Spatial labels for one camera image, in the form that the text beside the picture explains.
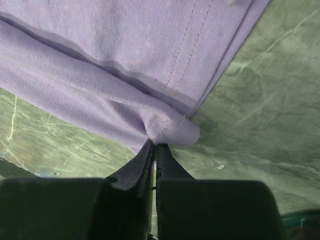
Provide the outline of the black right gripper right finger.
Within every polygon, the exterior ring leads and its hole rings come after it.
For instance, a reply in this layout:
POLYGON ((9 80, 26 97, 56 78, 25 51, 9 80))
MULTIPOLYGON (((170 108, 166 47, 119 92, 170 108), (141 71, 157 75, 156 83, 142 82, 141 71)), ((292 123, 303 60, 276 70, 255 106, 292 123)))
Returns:
POLYGON ((282 240, 271 190, 255 180, 197 180, 157 145, 156 210, 161 240, 282 240))

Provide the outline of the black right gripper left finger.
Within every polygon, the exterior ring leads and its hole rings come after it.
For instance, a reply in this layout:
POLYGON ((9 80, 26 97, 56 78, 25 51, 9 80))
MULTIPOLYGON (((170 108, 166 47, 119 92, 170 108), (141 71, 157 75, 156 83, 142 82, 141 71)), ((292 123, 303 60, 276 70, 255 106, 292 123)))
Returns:
POLYGON ((153 149, 105 178, 7 178, 0 182, 3 240, 146 240, 151 230, 153 149))

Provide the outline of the purple t-shirt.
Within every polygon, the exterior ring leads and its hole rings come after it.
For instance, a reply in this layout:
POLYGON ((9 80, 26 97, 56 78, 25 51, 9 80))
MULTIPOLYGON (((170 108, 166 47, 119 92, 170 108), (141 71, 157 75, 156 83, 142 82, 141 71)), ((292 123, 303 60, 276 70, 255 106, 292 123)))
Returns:
POLYGON ((189 146, 189 117, 266 0, 3 0, 0 86, 137 153, 189 146))

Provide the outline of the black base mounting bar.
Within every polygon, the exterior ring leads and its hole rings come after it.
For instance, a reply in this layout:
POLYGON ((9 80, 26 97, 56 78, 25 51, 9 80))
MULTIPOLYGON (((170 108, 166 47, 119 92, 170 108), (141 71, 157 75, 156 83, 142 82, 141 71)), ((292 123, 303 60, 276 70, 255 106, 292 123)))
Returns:
POLYGON ((39 178, 2 157, 0 158, 0 175, 4 178, 39 178))

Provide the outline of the blue plastic laundry basket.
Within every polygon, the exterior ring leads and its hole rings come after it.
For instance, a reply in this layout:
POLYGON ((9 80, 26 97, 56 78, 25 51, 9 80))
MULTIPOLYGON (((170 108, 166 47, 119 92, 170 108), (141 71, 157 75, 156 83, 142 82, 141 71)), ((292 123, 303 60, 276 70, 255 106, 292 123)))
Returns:
POLYGON ((307 209, 281 216, 289 240, 320 240, 320 209, 307 209))

